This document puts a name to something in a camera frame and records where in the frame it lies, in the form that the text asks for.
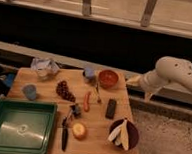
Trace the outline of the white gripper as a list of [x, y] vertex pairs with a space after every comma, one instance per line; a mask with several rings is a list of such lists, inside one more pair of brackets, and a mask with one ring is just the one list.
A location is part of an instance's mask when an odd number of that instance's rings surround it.
[[166, 86], [169, 81], [167, 79], [161, 78], [158, 76], [156, 70], [149, 71], [148, 73], [144, 73], [142, 76], [132, 76], [131, 78], [126, 80], [128, 85], [138, 86], [145, 91], [144, 99], [146, 102], [151, 100], [151, 97], [154, 93], [157, 93], [160, 89]]

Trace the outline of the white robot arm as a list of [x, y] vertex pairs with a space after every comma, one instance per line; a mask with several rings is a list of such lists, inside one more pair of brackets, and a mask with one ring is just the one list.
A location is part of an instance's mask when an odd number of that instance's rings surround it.
[[182, 85], [192, 93], [192, 62], [183, 58], [165, 56], [156, 61], [153, 70], [126, 80], [128, 85], [141, 87], [146, 102], [171, 83]]

